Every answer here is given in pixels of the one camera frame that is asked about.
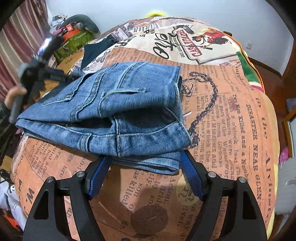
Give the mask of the person left hand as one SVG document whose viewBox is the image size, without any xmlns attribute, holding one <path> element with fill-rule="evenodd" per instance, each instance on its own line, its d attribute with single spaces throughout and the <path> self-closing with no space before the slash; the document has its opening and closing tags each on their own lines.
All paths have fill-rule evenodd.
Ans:
<svg viewBox="0 0 296 241">
<path fill-rule="evenodd" d="M 10 89 L 4 99 L 5 106 L 10 110 L 13 106 L 13 102 L 17 96 L 24 96 L 27 94 L 27 90 L 20 86 L 16 85 Z"/>
</svg>

